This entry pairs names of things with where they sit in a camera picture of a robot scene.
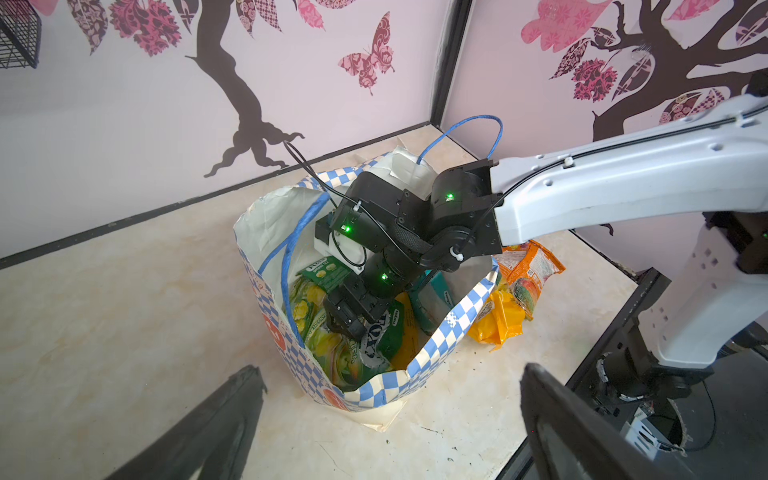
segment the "orange snack package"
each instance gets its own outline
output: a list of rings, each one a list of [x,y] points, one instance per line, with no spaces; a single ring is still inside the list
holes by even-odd
[[[500,282],[480,310],[468,335],[479,343],[497,345],[522,335],[524,319],[533,320],[533,310],[547,278],[565,270],[552,252],[533,240],[504,247],[494,255]]]
[[[502,280],[498,289],[491,293],[480,309],[467,334],[478,343],[496,345],[492,350],[495,351],[500,349],[507,339],[523,334],[523,320],[525,311],[515,302],[506,282]]]

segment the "shopping bag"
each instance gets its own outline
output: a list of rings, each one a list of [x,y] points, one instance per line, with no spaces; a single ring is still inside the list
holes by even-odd
[[[426,162],[398,147],[364,162],[318,174],[328,185],[345,190],[363,171],[370,171],[398,188],[426,198],[436,176]],[[323,255],[313,246],[314,222],[332,209],[328,193],[307,177],[292,187],[279,188],[256,200],[235,223],[235,237],[263,320],[280,355],[304,392],[315,402],[348,412],[362,412],[403,400],[424,386],[456,348],[475,321],[493,289],[498,264],[491,257],[467,260],[447,273],[455,297],[461,297],[432,337],[404,370],[378,374],[352,392],[342,392],[326,377],[293,323],[288,304],[289,284],[296,272]]]

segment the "blue rope handle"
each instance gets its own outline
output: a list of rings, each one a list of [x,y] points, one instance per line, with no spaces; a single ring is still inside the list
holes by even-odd
[[[285,240],[283,240],[280,245],[272,250],[269,255],[266,256],[266,259],[264,259],[264,261],[261,263],[261,266],[259,267],[259,275],[262,275],[270,261],[285,247],[286,252],[283,255],[283,265],[280,271],[280,288],[283,291],[283,308],[286,310],[286,316],[288,317],[290,328],[302,348],[304,347],[304,341],[301,339],[299,329],[296,327],[296,321],[293,319],[293,310],[290,308],[290,295],[288,293],[288,272],[290,270],[291,257],[293,256],[293,251],[296,249],[296,244],[299,242],[301,233],[304,231],[306,226],[315,219],[320,210],[325,207],[328,200],[330,200],[330,195],[328,195],[327,192],[323,192],[322,195],[317,197],[317,200],[315,200],[314,203],[310,205],[310,208],[308,208],[304,215],[302,215],[302,217],[299,219],[299,223],[296,225],[296,228],[293,230],[293,232]]]
[[[437,140],[435,140],[431,144],[429,144],[429,146],[424,149],[422,154],[419,155],[419,159],[416,161],[416,164],[417,165],[421,164],[422,163],[422,159],[424,158],[425,155],[427,155],[427,152],[429,152],[432,149],[432,147],[434,147],[435,145],[440,143],[440,140],[442,140],[443,138],[447,137],[448,134],[450,134],[456,128],[461,127],[463,124],[467,123],[468,121],[477,120],[478,118],[489,118],[491,120],[496,120],[498,122],[498,136],[496,137],[496,142],[493,144],[493,147],[491,147],[491,151],[488,152],[488,156],[486,157],[486,158],[490,158],[491,155],[493,155],[493,152],[496,151],[496,147],[498,146],[498,142],[500,142],[502,140],[502,135],[504,134],[504,124],[502,123],[501,118],[494,117],[493,115],[476,115],[474,117],[465,118],[464,120],[458,122],[453,127],[450,127],[444,134],[440,135]]]

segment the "tiled floor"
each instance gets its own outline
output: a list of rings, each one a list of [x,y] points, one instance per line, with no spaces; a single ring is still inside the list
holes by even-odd
[[[424,127],[401,138],[418,152],[438,134]],[[429,155],[436,170],[471,160],[450,141]],[[494,478],[525,437],[525,363],[567,380],[634,289],[570,233],[544,237],[568,269],[548,281],[525,334],[496,353],[464,339],[389,430],[374,432],[303,394],[234,243],[232,226],[254,200],[302,177],[284,174],[0,270],[4,477],[103,478],[251,363],[269,394],[244,478]]]

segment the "bag handle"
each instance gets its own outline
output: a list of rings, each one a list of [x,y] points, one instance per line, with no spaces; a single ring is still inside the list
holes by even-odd
[[[290,270],[291,257],[293,256],[293,251],[296,249],[296,244],[299,243],[299,237],[301,237],[301,233],[304,231],[306,226],[309,225],[310,222],[315,219],[315,217],[317,217],[317,214],[320,212],[320,210],[323,209],[323,207],[325,207],[328,200],[330,200],[330,195],[328,195],[327,192],[323,192],[322,195],[317,197],[317,200],[315,200],[312,205],[310,205],[310,208],[306,210],[304,215],[301,216],[299,223],[296,225],[296,228],[293,230],[293,232],[285,240],[283,240],[280,245],[272,250],[269,255],[266,256],[266,259],[264,259],[264,261],[261,263],[261,266],[258,270],[259,275],[263,275],[266,266],[269,265],[270,261],[285,247],[286,251],[283,255],[283,265],[280,271],[280,289],[283,291],[283,308],[286,311],[286,316],[288,317],[290,328],[293,330],[293,334],[296,336],[296,339],[299,341],[299,345],[302,348],[304,348],[304,341],[301,338],[301,334],[299,333],[299,328],[296,326],[296,322],[293,320],[293,311],[290,308],[290,295],[288,294],[288,272]]]

